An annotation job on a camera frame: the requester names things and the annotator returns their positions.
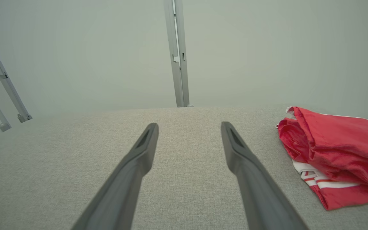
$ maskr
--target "white wall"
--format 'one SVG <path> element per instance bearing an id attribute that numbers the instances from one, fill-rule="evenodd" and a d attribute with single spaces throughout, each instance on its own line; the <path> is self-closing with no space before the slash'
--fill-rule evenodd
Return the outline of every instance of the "white wall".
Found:
<path id="1" fill-rule="evenodd" d="M 0 58 L 34 118 L 176 106 L 162 1 L 0 0 Z"/>
<path id="2" fill-rule="evenodd" d="M 183 5 L 194 106 L 304 103 L 368 118 L 368 1 Z"/>

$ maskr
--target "folded clothing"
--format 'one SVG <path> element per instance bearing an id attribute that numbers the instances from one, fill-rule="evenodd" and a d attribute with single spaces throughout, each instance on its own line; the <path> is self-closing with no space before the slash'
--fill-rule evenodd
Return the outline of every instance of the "folded clothing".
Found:
<path id="1" fill-rule="evenodd" d="M 368 203 L 368 185 L 334 181 L 307 163 L 292 160 L 311 190 L 319 197 L 326 210 Z"/>
<path id="2" fill-rule="evenodd" d="M 324 207 L 331 210 L 368 203 L 368 120 L 299 107 L 289 107 L 287 113 L 292 118 L 280 121 L 279 137 L 293 160 L 316 169 L 306 170 L 302 178 Z"/>

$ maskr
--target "fabric surface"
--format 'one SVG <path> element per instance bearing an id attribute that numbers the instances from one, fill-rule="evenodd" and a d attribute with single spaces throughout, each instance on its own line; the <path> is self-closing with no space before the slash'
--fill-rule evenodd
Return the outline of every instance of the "fabric surface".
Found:
<path id="1" fill-rule="evenodd" d="M 295 119 L 279 123 L 289 155 L 329 179 L 368 185 L 368 120 L 292 107 Z"/>
<path id="2" fill-rule="evenodd" d="M 368 205 L 326 211 L 260 109 L 171 108 L 34 118 L 0 136 L 0 229 L 70 229 L 144 128 L 159 124 L 132 229 L 247 229 L 220 123 L 231 122 L 312 230 L 368 229 Z"/>

